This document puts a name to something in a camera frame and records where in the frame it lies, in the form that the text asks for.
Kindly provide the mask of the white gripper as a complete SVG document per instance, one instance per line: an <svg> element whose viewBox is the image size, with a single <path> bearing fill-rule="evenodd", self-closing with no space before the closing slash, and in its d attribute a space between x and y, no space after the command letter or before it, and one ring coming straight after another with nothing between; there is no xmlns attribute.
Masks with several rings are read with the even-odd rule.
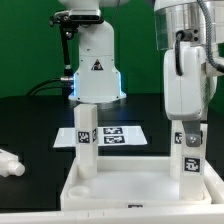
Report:
<svg viewBox="0 0 224 224"><path fill-rule="evenodd" d="M208 104L213 98L217 79L206 73L206 54L203 47L181 46L181 68L183 74L176 74L174 50L168 50L164 57L165 110L170 120L181 120L186 145L201 145L201 123L206 120Z"/></svg>

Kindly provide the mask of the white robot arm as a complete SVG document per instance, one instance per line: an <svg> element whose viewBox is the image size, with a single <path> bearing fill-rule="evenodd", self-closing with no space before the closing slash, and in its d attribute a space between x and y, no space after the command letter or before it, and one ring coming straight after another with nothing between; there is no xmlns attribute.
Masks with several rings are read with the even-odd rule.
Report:
<svg viewBox="0 0 224 224"><path fill-rule="evenodd" d="M224 0L149 0L154 8L157 47L165 52L165 109L180 121L185 144L202 144L200 123L206 119L216 80L224 75ZM114 64L114 30L101 14L116 0L59 0L66 9L54 21L70 39L78 32L79 67L73 73L71 98L86 103L121 99L120 73Z"/></svg>

